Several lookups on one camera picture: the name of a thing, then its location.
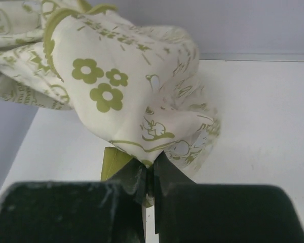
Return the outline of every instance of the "cream fabric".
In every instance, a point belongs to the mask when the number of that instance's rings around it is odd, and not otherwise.
[[[0,51],[0,97],[74,108],[92,133],[147,166],[164,150],[186,174],[197,171],[219,121],[186,31],[137,27],[113,6],[57,0],[13,2],[20,26],[2,14],[9,4],[0,2],[0,38],[11,37]]]

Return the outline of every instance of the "green floral pattern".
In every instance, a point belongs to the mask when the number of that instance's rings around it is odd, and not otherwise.
[[[128,76],[116,68],[113,68],[109,72],[106,72],[106,77],[109,79],[110,84],[113,86],[127,86]]]
[[[102,83],[90,91],[90,98],[97,101],[97,109],[106,113],[110,109],[121,110],[123,108],[123,93],[113,89],[109,84]]]
[[[104,75],[103,70],[97,67],[97,62],[90,58],[75,59],[73,61],[73,67],[72,76],[77,80],[83,80],[86,84],[94,84],[97,78],[103,77]]]

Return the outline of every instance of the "black plastic object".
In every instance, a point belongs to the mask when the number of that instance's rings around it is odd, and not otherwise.
[[[274,186],[198,185],[165,155],[154,163],[160,243],[304,243],[288,196]]]
[[[133,159],[103,183],[15,184],[1,199],[0,243],[144,243],[147,194],[161,243],[304,243],[281,189],[199,185],[165,153],[151,170]]]
[[[0,205],[0,243],[144,243],[137,201],[145,177],[145,166],[132,160],[104,183],[15,184]]]

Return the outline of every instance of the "green tag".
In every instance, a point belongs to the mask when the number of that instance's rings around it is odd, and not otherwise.
[[[101,181],[106,181],[124,167],[133,157],[114,147],[106,147],[103,156]]]

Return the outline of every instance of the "gray wall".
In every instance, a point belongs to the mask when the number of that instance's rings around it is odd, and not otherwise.
[[[136,24],[173,24],[201,53],[304,54],[304,0],[109,0]]]
[[[0,188],[36,111],[35,107],[0,101]]]

